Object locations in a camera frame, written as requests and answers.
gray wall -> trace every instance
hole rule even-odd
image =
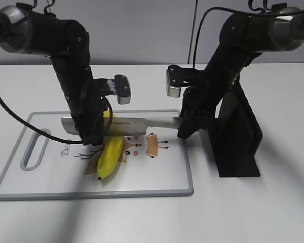
[[[198,0],[196,25],[207,8],[222,6],[248,11],[247,1]],[[269,0],[269,4],[280,1]],[[0,0],[0,8],[15,2],[32,0]],[[288,2],[304,8],[304,0]],[[188,60],[195,3],[196,0],[56,0],[52,11],[60,19],[75,19],[85,26],[90,34],[92,64],[183,64]],[[45,5],[46,0],[39,0],[36,11],[43,12]],[[211,58],[228,16],[216,11],[207,17],[197,63]],[[265,54],[257,61],[304,62],[304,45],[291,53]],[[43,63],[49,63],[49,59],[9,54],[0,49],[0,64]]]

knife handle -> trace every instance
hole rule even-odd
[[[155,128],[179,129],[183,121],[180,117],[146,117],[147,125]]]

cartoon print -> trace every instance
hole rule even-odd
[[[124,154],[125,155],[130,155],[131,152],[129,151],[129,148],[131,147],[141,147],[142,144],[141,143],[131,143],[130,141],[132,140],[131,137],[125,137],[124,138],[124,145],[123,145],[123,149],[122,149],[122,152],[121,152],[121,156],[120,158],[118,159],[118,162],[127,162],[125,159],[124,159]],[[133,152],[133,155],[134,156],[138,156],[139,152],[137,150],[135,150]]]
[[[168,141],[158,142],[158,137],[154,133],[150,133],[149,135],[147,135],[146,140],[147,140],[146,154],[147,154],[147,156],[149,156],[151,158],[158,156],[159,148],[163,148],[163,149],[169,148],[168,146],[166,146],[166,147],[159,146],[160,143],[168,143]]]
[[[118,162],[127,162],[128,156],[138,156],[141,152],[140,149],[142,149],[142,143],[139,143],[140,137],[138,136],[127,136],[124,137],[124,145],[122,148],[121,155],[118,159]],[[161,149],[168,149],[168,146],[160,146],[162,143],[169,143],[168,141],[158,141],[158,137],[154,133],[150,133],[146,136],[146,142],[147,142],[147,148],[146,148],[146,154],[147,156],[151,158],[155,158],[158,156],[159,148]],[[97,165],[99,159],[95,156],[96,154],[99,154],[103,149],[99,150],[90,150],[91,154],[81,154],[79,153],[75,157],[80,157],[80,159],[91,159],[84,171],[84,175],[89,174],[95,174],[97,173]]]

cutting board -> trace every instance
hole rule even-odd
[[[178,116],[177,110],[115,111],[118,117]],[[68,112],[35,112],[28,122],[64,139],[60,119]],[[50,200],[189,196],[192,175],[184,140],[177,130],[148,128],[145,136],[124,137],[117,168],[98,180],[102,147],[58,143],[24,127],[0,176],[0,200]]]

black cable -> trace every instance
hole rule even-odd
[[[304,14],[304,10],[289,12],[289,13],[284,13],[284,14],[270,14],[270,13],[268,13],[268,14],[256,14],[256,13],[248,13],[248,12],[238,11],[238,10],[234,10],[234,9],[223,8],[223,7],[210,8],[204,13],[204,15],[201,19],[201,22],[199,23],[199,27],[198,27],[198,31],[197,31],[197,35],[196,35],[196,40],[195,40],[195,48],[194,48],[194,56],[193,56],[193,68],[195,68],[195,64],[196,64],[196,54],[197,54],[198,40],[199,40],[199,35],[201,33],[201,29],[202,29],[204,20],[205,20],[207,14],[209,14],[209,12],[214,11],[214,10],[225,11],[225,12],[229,12],[229,13],[233,13],[233,14],[242,14],[242,15],[247,15],[247,16],[252,16],[252,17],[283,17],[283,16]]]
[[[256,9],[254,9],[253,6],[252,6],[252,4],[253,4],[253,0],[249,0],[248,1],[248,6],[249,6],[249,9],[251,11],[254,11],[254,12],[261,11],[262,14],[265,13],[265,9],[263,9],[263,8],[256,8]]]
[[[268,0],[263,0],[262,4],[263,4],[264,9],[269,10],[269,11],[271,10],[270,8],[268,8]]]
[[[195,30],[196,16],[197,16],[197,7],[198,7],[198,0],[196,0],[196,2],[195,2],[195,11],[194,11],[193,27],[192,27],[191,41],[190,41],[190,43],[189,43],[189,53],[188,53],[188,61],[187,61],[187,64],[189,64],[190,61],[191,61],[191,53],[192,53],[192,47],[193,47],[194,30]]]
[[[91,144],[91,143],[94,143],[96,141],[98,141],[101,137],[105,136],[106,133],[107,133],[107,130],[109,129],[111,123],[112,123],[112,117],[113,117],[113,111],[112,111],[112,107],[111,107],[111,104],[110,102],[108,101],[108,99],[105,97],[105,96],[102,96],[102,98],[105,100],[106,104],[107,104],[107,107],[109,109],[109,119],[108,119],[108,123],[104,129],[104,131],[99,135],[92,135],[88,138],[85,138],[85,141],[84,141],[84,145],[88,145],[88,144]]]
[[[52,3],[51,3],[51,4],[48,4],[48,5],[44,8],[44,14],[48,14],[47,9],[50,9],[50,12],[51,12],[51,7],[55,4],[55,1],[56,1],[56,0],[52,0]]]
[[[36,8],[37,7],[37,0],[34,0],[34,4],[32,5],[32,8]]]
[[[110,125],[111,125],[111,122],[112,122],[112,108],[111,108],[111,105],[109,103],[109,101],[107,100],[106,97],[103,97],[105,99],[105,101],[107,102],[107,106],[109,108],[109,111],[110,111],[110,115],[111,117],[109,118],[108,120],[108,124],[107,126],[104,128],[104,131],[102,132],[101,135],[97,136],[92,136],[90,139],[88,139],[86,141],[86,144],[91,144],[91,143],[94,143],[96,142],[98,139],[100,139],[101,137],[103,137],[107,130],[109,129]],[[2,108],[9,114],[11,115],[14,119],[16,119],[17,121],[19,121],[20,123],[22,123],[23,125],[25,125],[26,127],[28,127],[29,129],[32,129],[34,132],[37,132],[38,134],[46,137],[46,138],[49,138],[49,139],[52,139],[56,142],[60,142],[60,143],[65,143],[65,144],[83,144],[85,143],[83,140],[79,140],[79,141],[72,141],[72,140],[65,140],[65,139],[61,139],[61,138],[58,138],[58,137],[55,137],[55,136],[52,136],[50,134],[47,134],[46,132],[43,132],[42,130],[38,129],[37,127],[34,127],[32,124],[29,124],[28,122],[26,122],[25,120],[23,120],[22,118],[20,118],[17,114],[15,114],[6,104],[5,102],[2,100],[2,98],[0,97],[0,105],[2,106]]]

